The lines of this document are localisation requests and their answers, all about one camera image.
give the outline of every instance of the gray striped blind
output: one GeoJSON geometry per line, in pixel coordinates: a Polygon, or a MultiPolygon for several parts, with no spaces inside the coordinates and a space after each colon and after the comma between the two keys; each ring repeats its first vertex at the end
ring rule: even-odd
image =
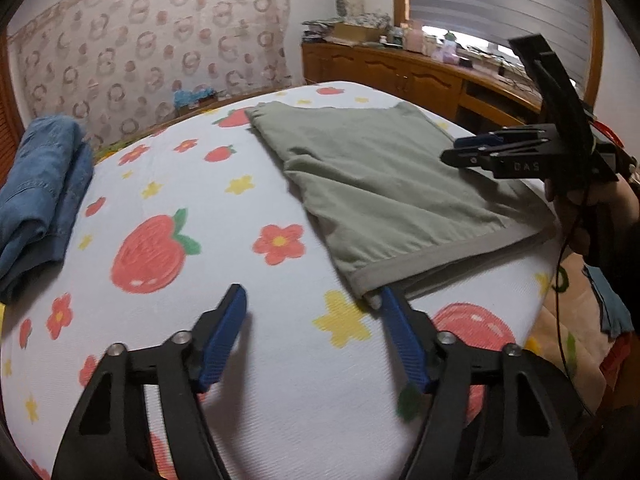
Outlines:
{"type": "Polygon", "coordinates": [[[582,83],[590,54],[589,0],[409,0],[410,17],[425,25],[509,46],[508,39],[542,34],[569,76],[582,83]]]}

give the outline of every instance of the person's arm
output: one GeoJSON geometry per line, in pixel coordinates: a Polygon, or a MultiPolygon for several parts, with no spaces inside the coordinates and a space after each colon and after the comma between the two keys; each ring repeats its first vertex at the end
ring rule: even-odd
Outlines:
{"type": "MultiPolygon", "coordinates": [[[[556,196],[550,182],[545,182],[547,200],[553,200],[556,214],[567,234],[579,213],[584,197],[581,191],[572,191],[566,197],[556,196]]],[[[634,326],[640,330],[640,186],[629,184],[622,177],[617,182],[593,184],[587,205],[599,203],[609,208],[616,257],[608,269],[603,269],[611,288],[620,296],[631,313],[634,326]]],[[[589,253],[590,236],[578,227],[569,241],[569,247],[583,256],[589,253]]]]}

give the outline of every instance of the bed sheet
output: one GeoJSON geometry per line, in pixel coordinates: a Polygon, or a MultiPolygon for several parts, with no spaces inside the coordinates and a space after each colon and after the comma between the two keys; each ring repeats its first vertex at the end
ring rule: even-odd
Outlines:
{"type": "MultiPolygon", "coordinates": [[[[349,82],[288,89],[175,124],[95,168],[64,266],[5,312],[7,421],[43,474],[104,349],[116,341],[152,346],[190,328],[231,283],[247,289],[249,314],[222,382],[201,402],[232,478],[400,473],[425,400],[408,387],[381,320],[352,300],[296,190],[249,130],[242,110],[271,100],[352,108],[399,101],[349,82]],[[156,264],[145,267],[149,259],[156,264]]],[[[452,136],[468,135],[425,113],[452,136]]],[[[522,344],[557,254],[549,241],[412,304],[476,346],[522,344]]],[[[159,469],[175,478],[157,389],[147,394],[159,469]]]]}

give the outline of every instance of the black cable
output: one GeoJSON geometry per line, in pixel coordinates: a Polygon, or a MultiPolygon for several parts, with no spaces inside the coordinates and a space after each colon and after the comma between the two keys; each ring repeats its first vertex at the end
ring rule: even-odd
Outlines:
{"type": "Polygon", "coordinates": [[[591,188],[591,181],[589,180],[589,183],[587,184],[587,188],[584,190],[584,197],[582,198],[582,204],[580,204],[580,210],[578,212],[578,215],[576,216],[574,224],[571,226],[571,229],[567,233],[567,236],[564,239],[564,243],[560,248],[560,255],[558,256],[558,264],[556,265],[556,286],[554,287],[554,291],[556,292],[556,331],[558,333],[558,348],[560,350],[560,357],[562,358],[562,366],[564,367],[564,373],[566,374],[567,379],[569,379],[569,382],[571,383],[571,386],[574,389],[574,392],[577,395],[578,399],[580,400],[580,403],[584,408],[584,410],[589,414],[589,416],[594,416],[593,412],[588,408],[584,400],[582,400],[582,396],[578,392],[578,389],[575,387],[574,380],[571,378],[571,375],[569,374],[569,367],[566,363],[564,348],[562,347],[562,336],[560,334],[560,296],[558,292],[559,284],[560,284],[560,265],[562,264],[562,255],[564,254],[564,251],[566,250],[566,248],[569,246],[569,241],[574,236],[576,229],[578,228],[578,226],[580,225],[580,222],[582,221],[582,218],[584,217],[590,188],[591,188]]]}

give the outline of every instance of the patterned wallpaper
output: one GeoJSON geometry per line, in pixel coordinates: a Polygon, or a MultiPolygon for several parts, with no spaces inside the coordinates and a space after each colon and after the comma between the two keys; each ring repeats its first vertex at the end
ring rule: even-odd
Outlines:
{"type": "Polygon", "coordinates": [[[290,0],[62,0],[10,42],[32,116],[75,117],[98,148],[174,117],[178,89],[238,95],[288,85],[289,8],[290,0]]]}

